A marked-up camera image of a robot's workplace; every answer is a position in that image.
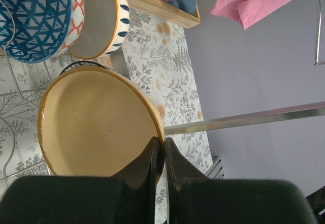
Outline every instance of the floral pattern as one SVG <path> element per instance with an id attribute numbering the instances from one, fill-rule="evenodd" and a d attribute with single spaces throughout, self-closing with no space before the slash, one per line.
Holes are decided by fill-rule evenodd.
<path id="1" fill-rule="evenodd" d="M 157 106 L 164 126 L 203 120 L 183 28 L 131 9 L 122 45 L 131 80 Z M 206 132 L 171 135 L 180 152 L 200 171 L 212 166 Z M 167 219 L 166 173 L 157 186 L 156 223 Z"/>
<path id="2" fill-rule="evenodd" d="M 203 120 L 183 28 L 133 9 L 130 16 L 130 30 L 122 49 L 131 80 L 157 106 L 165 126 Z M 68 53 L 37 64 L 24 64 L 13 59 L 9 64 L 5 58 L 0 58 L 0 118 L 5 120 L 0 120 L 0 178 L 4 177 L 3 166 L 13 144 L 15 151 L 7 175 L 40 164 L 10 178 L 9 183 L 24 175 L 49 174 L 46 164 L 41 163 L 43 157 L 37 135 L 38 104 L 51 81 L 66 66 L 78 60 Z M 109 57 L 95 62 L 112 68 Z M 24 99 L 17 93 L 15 80 Z M 205 132 L 171 137 L 180 152 L 200 171 L 206 172 L 212 166 Z M 0 194 L 5 189 L 6 185 L 0 181 Z M 164 223 L 167 218 L 165 171 L 157 186 L 155 206 L 156 223 Z"/>

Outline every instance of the wall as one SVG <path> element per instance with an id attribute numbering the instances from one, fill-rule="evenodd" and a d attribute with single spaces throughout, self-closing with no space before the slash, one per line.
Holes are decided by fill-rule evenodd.
<path id="1" fill-rule="evenodd" d="M 325 65 L 313 66 L 315 0 L 294 0 L 247 30 L 210 15 L 214 2 L 198 0 L 202 23 L 185 32 L 205 119 L 325 101 Z M 325 185 L 325 116 L 208 137 L 227 178 L 287 179 L 305 195 Z"/>

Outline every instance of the beige bowl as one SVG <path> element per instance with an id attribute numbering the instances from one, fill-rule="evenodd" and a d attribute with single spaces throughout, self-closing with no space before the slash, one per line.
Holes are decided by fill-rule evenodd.
<path id="1" fill-rule="evenodd" d="M 155 106 L 112 71 L 80 67 L 59 76 L 40 103 L 38 134 L 51 171 L 66 176 L 112 176 L 138 157 L 153 136 L 164 148 Z M 160 151 L 158 171 L 164 166 Z"/>

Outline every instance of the red and white patterned bowl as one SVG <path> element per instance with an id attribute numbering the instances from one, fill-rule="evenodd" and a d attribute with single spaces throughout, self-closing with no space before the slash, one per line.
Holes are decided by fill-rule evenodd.
<path id="1" fill-rule="evenodd" d="M 85 18 L 85 7 L 83 0 L 72 0 L 72 10 L 71 10 L 71 20 L 70 26 L 68 29 L 67 36 L 55 53 L 55 55 L 59 55 L 65 51 L 67 51 L 77 40 L 80 35 L 83 22 Z"/>

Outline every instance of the tabletop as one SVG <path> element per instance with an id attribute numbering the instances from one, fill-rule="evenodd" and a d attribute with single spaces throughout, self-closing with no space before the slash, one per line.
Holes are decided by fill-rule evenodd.
<path id="1" fill-rule="evenodd" d="M 143 12 L 130 10 L 130 30 L 122 45 L 130 79 L 157 106 L 164 126 L 203 120 L 191 60 L 182 27 L 165 22 Z M 64 67 L 78 59 L 69 54 L 37 64 L 25 64 L 10 59 L 11 67 L 22 95 L 39 104 L 44 90 L 59 76 Z M 95 60 L 111 67 L 109 57 Z M 0 117 L 15 135 L 15 151 L 7 166 L 7 176 L 39 163 L 37 167 L 9 179 L 13 182 L 23 175 L 48 175 L 47 166 L 37 136 L 38 107 L 22 100 L 11 75 L 9 64 L 0 58 Z M 7 188 L 3 167 L 8 160 L 12 133 L 0 120 L 0 194 Z M 200 171 L 212 166 L 206 132 L 172 135 L 180 152 Z M 156 223 L 167 218 L 166 175 L 162 174 L 156 192 Z"/>

